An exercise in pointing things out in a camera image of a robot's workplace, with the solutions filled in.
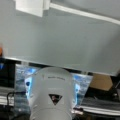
cable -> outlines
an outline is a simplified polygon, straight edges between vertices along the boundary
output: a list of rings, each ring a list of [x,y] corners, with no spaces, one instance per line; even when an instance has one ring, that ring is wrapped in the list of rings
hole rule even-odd
[[[76,9],[72,9],[72,8],[68,8],[68,7],[64,7],[64,6],[61,6],[61,5],[54,4],[54,3],[50,3],[50,8],[120,25],[120,21],[117,20],[117,19],[102,16],[102,15],[97,15],[97,14],[94,14],[94,13],[89,13],[89,12],[85,12],[85,11],[81,11],[81,10],[76,10]]]
[[[17,95],[25,95],[26,94],[26,91],[22,91],[22,92],[9,92],[8,94],[7,94],[7,116],[8,116],[8,120],[9,120],[9,96],[10,95],[15,95],[15,94],[17,94]]]
[[[23,117],[23,116],[28,116],[28,114],[20,114],[16,117],[13,117],[11,120],[16,120],[17,118]]]

black cable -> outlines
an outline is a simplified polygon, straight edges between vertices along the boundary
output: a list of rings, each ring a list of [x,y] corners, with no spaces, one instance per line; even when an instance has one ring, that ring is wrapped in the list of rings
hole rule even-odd
[[[23,91],[23,92],[9,92],[7,94],[7,116],[8,116],[8,120],[9,120],[9,107],[10,107],[10,105],[9,105],[9,95],[14,96],[15,94],[17,94],[17,95],[25,95],[26,92],[25,91]]]
[[[25,116],[28,116],[28,114],[20,114],[20,115],[18,115],[18,116],[15,116],[15,117],[13,117],[11,120],[16,120],[16,119],[18,119],[18,118],[20,118],[20,117],[25,117]]]
[[[7,73],[8,73],[8,80],[7,80],[7,82],[8,82],[8,87],[10,87],[10,73],[9,73],[9,63],[7,64]]]

